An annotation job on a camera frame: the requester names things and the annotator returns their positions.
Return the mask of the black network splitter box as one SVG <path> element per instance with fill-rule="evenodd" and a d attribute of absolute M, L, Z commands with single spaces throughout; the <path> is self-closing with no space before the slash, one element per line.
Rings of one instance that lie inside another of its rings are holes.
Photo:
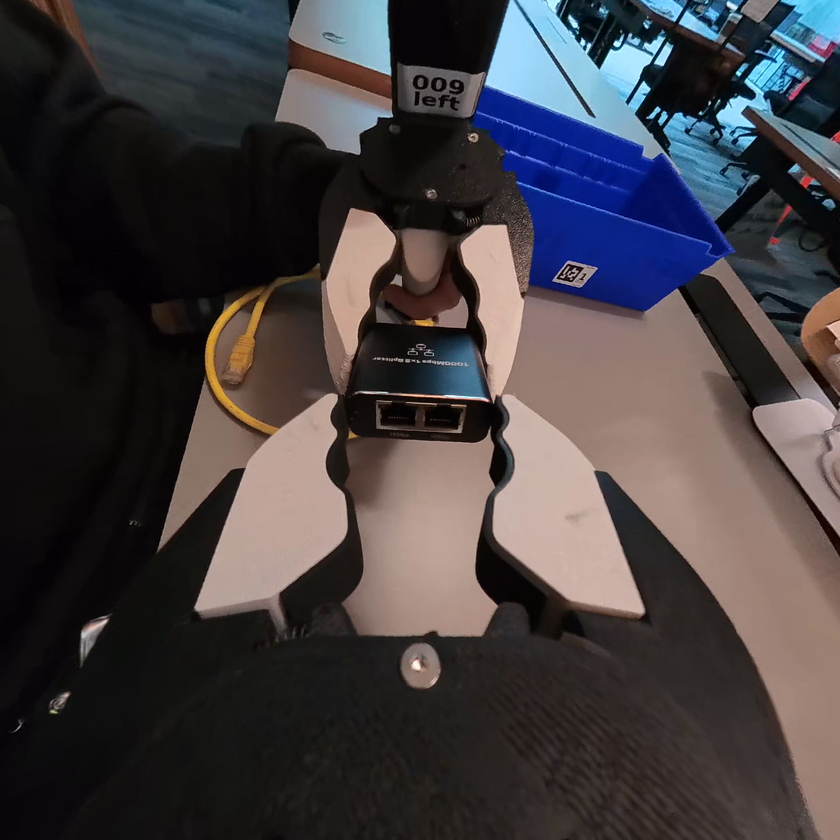
<path fill-rule="evenodd" d="M 364 336 L 343 400 L 357 437 L 467 444 L 488 436 L 494 407 L 469 333 L 412 324 Z"/>

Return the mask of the person's black jacket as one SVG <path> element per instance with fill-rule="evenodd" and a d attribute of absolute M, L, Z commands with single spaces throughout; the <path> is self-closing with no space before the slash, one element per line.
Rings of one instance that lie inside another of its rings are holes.
<path fill-rule="evenodd" d="M 47 838 L 74 773 L 29 773 L 35 721 L 150 556 L 201 371 L 151 318 L 141 180 L 216 143 L 108 93 L 30 2 L 2 2 L 1 75 L 2 838 Z"/>

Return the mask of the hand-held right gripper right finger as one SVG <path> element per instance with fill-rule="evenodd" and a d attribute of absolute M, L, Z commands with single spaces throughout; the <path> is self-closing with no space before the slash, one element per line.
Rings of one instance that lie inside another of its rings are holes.
<path fill-rule="evenodd" d="M 494 405 L 493 484 L 476 578 L 497 603 L 519 601 L 535 623 L 546 606 L 638 620 L 645 614 L 590 460 L 516 396 Z"/>

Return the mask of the person's left forearm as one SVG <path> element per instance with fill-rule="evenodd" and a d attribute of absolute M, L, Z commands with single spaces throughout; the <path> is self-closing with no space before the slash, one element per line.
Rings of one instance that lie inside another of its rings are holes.
<path fill-rule="evenodd" d="M 252 125 L 238 147 L 194 143 L 141 180 L 150 299 L 211 298 L 300 275 L 319 257 L 319 214 L 351 154 L 294 123 Z"/>

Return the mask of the document stand with instruction sheet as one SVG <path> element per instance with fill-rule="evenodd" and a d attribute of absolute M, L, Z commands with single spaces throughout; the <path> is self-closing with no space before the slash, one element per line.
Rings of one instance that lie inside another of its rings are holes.
<path fill-rule="evenodd" d="M 808 358 L 839 393 L 839 291 L 805 316 L 801 339 Z M 804 494 L 839 533 L 839 410 L 812 399 L 757 406 L 752 419 Z"/>

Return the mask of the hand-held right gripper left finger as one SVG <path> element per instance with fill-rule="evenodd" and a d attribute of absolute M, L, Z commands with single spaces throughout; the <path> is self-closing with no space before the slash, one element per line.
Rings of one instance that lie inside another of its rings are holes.
<path fill-rule="evenodd" d="M 357 588 L 364 561 L 346 417 L 342 397 L 327 394 L 250 458 L 196 598 L 203 620 L 309 622 Z"/>

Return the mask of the grey desk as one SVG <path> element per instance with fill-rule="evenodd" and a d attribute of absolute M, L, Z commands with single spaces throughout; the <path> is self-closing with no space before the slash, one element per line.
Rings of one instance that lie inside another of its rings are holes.
<path fill-rule="evenodd" d="M 823 838 L 838 838 L 838 557 L 677 292 L 646 313 L 538 289 L 507 391 L 608 473 L 716 596 L 759 667 Z M 476 636 L 492 443 L 354 440 L 358 631 Z"/>

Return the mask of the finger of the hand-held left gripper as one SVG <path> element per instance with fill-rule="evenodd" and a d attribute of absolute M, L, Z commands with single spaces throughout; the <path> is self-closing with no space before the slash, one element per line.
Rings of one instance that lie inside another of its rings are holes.
<path fill-rule="evenodd" d="M 340 395 L 347 392 L 363 336 L 375 323 L 376 303 L 395 274 L 396 236 L 374 213 L 352 208 L 323 281 L 323 340 Z"/>
<path fill-rule="evenodd" d="M 457 245 L 453 278 L 467 306 L 466 328 L 479 348 L 491 397 L 503 393 L 515 360 L 524 299 L 508 229 L 485 225 Z"/>

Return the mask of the blue plastic bin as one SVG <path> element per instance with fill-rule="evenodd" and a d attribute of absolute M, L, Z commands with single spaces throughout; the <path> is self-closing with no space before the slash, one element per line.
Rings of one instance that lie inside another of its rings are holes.
<path fill-rule="evenodd" d="M 532 286 L 645 312 L 733 252 L 666 154 L 491 87 L 474 123 L 528 205 Z"/>

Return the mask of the adjacent pale desk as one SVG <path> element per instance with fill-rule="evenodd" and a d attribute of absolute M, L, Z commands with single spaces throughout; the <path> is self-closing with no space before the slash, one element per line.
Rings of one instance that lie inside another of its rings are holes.
<path fill-rule="evenodd" d="M 357 151 L 359 133 L 391 110 L 384 1 L 300 2 L 290 26 L 289 71 L 276 117 Z M 334 45 L 328 30 L 346 38 Z M 510 2 L 486 79 L 489 88 L 588 123 L 644 147 L 662 147 L 544 2 Z"/>

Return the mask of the person's left hand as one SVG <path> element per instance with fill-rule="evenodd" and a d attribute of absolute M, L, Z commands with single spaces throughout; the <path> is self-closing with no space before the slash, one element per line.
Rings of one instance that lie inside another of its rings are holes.
<path fill-rule="evenodd" d="M 435 289 L 423 295 L 415 295 L 392 283 L 383 289 L 381 297 L 411 320 L 433 319 L 455 309 L 461 300 L 460 291 L 450 275 L 442 275 Z"/>

